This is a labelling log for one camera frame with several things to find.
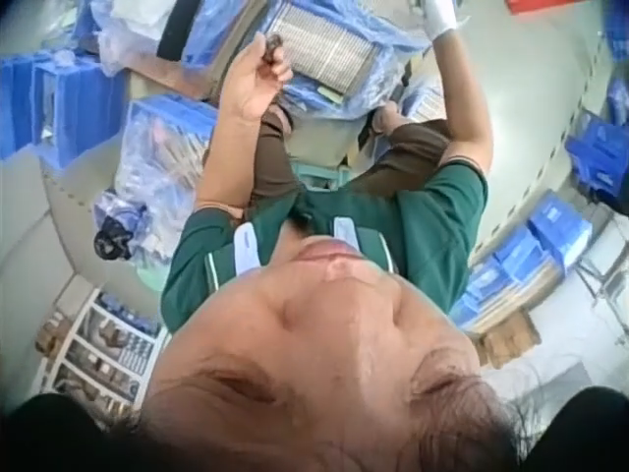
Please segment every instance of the woman's left hand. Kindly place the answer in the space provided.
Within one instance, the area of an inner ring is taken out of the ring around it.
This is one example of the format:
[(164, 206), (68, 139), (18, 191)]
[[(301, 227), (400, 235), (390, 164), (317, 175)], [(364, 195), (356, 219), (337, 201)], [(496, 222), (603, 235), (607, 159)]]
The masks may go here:
[(220, 98), (221, 113), (246, 121), (258, 121), (284, 84), (293, 78), (293, 71), (284, 48), (273, 52), (273, 63), (262, 59), (266, 39), (256, 33), (254, 41), (243, 49), (229, 68)]

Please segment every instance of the red object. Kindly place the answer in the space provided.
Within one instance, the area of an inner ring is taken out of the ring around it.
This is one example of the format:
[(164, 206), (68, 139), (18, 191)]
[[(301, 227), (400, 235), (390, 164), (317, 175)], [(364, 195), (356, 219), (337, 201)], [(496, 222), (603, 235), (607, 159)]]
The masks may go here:
[(534, 12), (543, 8), (558, 7), (560, 5), (568, 5), (577, 3), (582, 0), (506, 0), (507, 7), (513, 15), (525, 12)]

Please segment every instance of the gray floor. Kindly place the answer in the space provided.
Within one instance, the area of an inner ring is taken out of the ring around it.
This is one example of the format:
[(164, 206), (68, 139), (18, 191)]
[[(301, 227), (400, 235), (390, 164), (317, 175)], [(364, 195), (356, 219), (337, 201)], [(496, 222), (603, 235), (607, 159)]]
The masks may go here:
[[(45, 3), (16, 4), (0, 25), (0, 52), (37, 47), (45, 30)], [(461, 13), (470, 17), (463, 34), (486, 90), (496, 138), (478, 257), (542, 190), (558, 189), (565, 182), (570, 171), (562, 147), (565, 133), (581, 105), (600, 110), (611, 62), (600, 37), (599, 1), (512, 17), (503, 0), (469, 0)], [(310, 129), (298, 146), (291, 144), (298, 148), (294, 153), (304, 160), (335, 163), (337, 155), (321, 152), (320, 143), (333, 141), (331, 133), (341, 142), (355, 134), (360, 123), (321, 122)], [(45, 189), (77, 271), (141, 313), (155, 315), (156, 294), (140, 284), (130, 267), (100, 261), (91, 247), (94, 231), (88, 209), (93, 197), (111, 184), (118, 149), (114, 140), (90, 152), (63, 177), (44, 169)]]

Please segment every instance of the green uniform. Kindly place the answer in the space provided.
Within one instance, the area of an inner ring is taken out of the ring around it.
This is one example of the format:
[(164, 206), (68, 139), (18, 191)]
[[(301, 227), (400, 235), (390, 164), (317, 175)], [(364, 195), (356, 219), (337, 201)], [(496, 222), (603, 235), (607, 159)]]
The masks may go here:
[[(457, 161), (439, 169), (420, 191), (398, 192), (392, 199), (344, 189), (294, 192), (261, 210), (252, 224), (264, 266), (287, 219), (331, 236), (335, 219), (351, 218), (362, 241), (381, 234), (398, 273), (448, 313), (467, 284), (468, 258), (485, 205), (485, 180)], [(234, 234), (230, 216), (220, 209), (201, 209), (186, 223), (162, 295), (161, 314), (171, 331), (236, 276)]]

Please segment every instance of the white glove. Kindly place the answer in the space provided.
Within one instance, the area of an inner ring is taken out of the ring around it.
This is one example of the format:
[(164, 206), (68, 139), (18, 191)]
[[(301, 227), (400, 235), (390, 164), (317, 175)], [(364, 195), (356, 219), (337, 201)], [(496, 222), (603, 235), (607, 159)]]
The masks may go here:
[(431, 41), (458, 26), (452, 0), (422, 0), (422, 11), (424, 28)]

